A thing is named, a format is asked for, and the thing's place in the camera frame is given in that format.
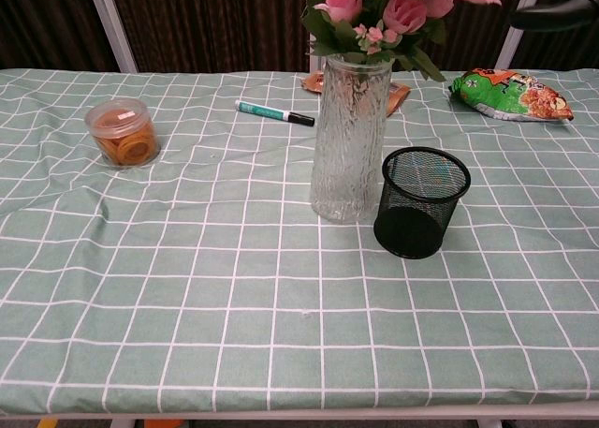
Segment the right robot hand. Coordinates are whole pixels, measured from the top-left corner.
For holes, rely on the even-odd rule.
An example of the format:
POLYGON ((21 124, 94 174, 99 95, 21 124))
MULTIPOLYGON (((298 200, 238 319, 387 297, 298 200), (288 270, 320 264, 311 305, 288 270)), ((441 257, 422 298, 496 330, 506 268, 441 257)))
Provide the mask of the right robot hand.
POLYGON ((598 19, 598 0, 568 0, 560 4, 517 9, 510 25, 523 31, 557 32, 574 29, 598 19))

